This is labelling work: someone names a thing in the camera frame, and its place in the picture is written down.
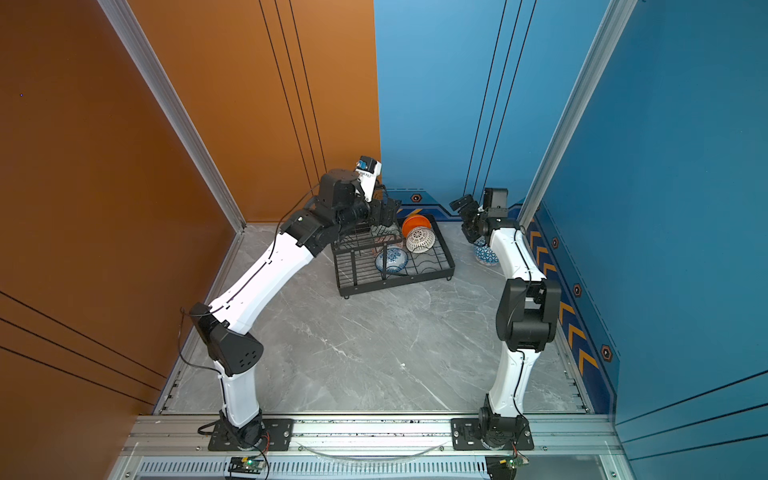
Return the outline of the green patterned ceramic bowl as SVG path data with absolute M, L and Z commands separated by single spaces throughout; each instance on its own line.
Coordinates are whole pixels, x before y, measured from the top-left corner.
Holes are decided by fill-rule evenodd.
M 372 226 L 371 235 L 377 241 L 400 241 L 402 239 L 401 231 L 395 224 Z

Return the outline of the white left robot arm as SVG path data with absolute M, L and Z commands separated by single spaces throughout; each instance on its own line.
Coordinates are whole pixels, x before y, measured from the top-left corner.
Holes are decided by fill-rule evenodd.
M 364 223 L 393 224 L 399 204 L 387 194 L 380 174 L 380 163 L 372 159 L 359 161 L 354 170 L 323 174 L 281 218 L 266 251 L 228 290 L 183 312 L 205 344 L 221 386 L 223 403 L 213 427 L 236 448 L 267 445 L 255 377 L 265 348 L 251 333 L 257 317 L 328 245 Z

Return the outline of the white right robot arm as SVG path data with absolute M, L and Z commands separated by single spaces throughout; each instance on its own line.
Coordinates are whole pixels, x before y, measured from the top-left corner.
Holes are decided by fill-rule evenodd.
M 479 410 L 476 437 L 489 450 L 531 450 L 532 433 L 523 412 L 533 367 L 554 340 L 562 289 L 539 269 L 523 228 L 509 217 L 508 191 L 487 188 L 477 201 L 467 194 L 450 203 L 462 232 L 485 241 L 496 255 L 505 285 L 495 317 L 502 353 L 494 384 Z

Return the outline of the orange plastic bowl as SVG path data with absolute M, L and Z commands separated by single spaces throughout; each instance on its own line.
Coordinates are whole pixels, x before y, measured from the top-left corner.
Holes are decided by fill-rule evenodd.
M 419 227 L 432 228 L 431 221 L 424 215 L 413 214 L 407 216 L 401 225 L 401 232 L 404 238 L 408 238 L 410 233 Z

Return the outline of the white lattice patterned bowl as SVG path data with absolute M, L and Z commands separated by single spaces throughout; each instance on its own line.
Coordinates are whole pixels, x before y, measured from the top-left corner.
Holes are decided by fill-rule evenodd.
M 406 238 L 406 248 L 414 254 L 422 254 L 434 247 L 436 235 L 426 226 L 418 226 L 412 229 Z

